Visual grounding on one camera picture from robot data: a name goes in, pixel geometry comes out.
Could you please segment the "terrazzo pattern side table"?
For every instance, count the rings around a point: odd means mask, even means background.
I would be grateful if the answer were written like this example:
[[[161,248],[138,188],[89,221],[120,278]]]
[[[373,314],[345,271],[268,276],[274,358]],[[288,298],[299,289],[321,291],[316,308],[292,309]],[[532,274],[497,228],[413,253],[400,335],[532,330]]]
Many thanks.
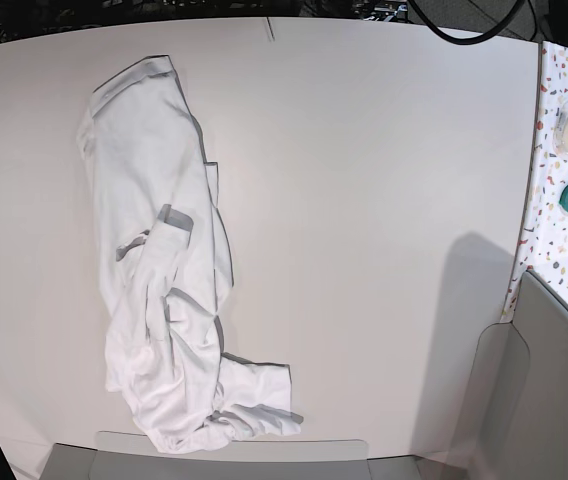
[[[524,217],[502,311],[512,319],[522,275],[537,273],[568,304],[568,214],[559,204],[568,159],[553,145],[560,107],[568,101],[568,47],[543,43],[532,160]]]

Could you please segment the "white t-shirt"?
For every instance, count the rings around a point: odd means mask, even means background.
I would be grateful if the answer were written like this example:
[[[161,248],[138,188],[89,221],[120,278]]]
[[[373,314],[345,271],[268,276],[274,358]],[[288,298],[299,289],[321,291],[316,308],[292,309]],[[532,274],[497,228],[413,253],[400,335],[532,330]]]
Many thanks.
[[[97,88],[78,132],[110,316],[106,387],[163,453],[298,434],[285,365],[223,354],[233,287],[218,168],[166,56]]]

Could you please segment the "grey panel at right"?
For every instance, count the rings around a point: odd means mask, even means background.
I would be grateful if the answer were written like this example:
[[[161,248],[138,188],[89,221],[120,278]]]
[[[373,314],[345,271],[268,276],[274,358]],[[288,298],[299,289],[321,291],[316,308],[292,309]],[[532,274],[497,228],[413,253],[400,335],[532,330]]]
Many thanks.
[[[459,420],[470,479],[568,479],[568,305],[523,276],[511,322],[487,328]]]

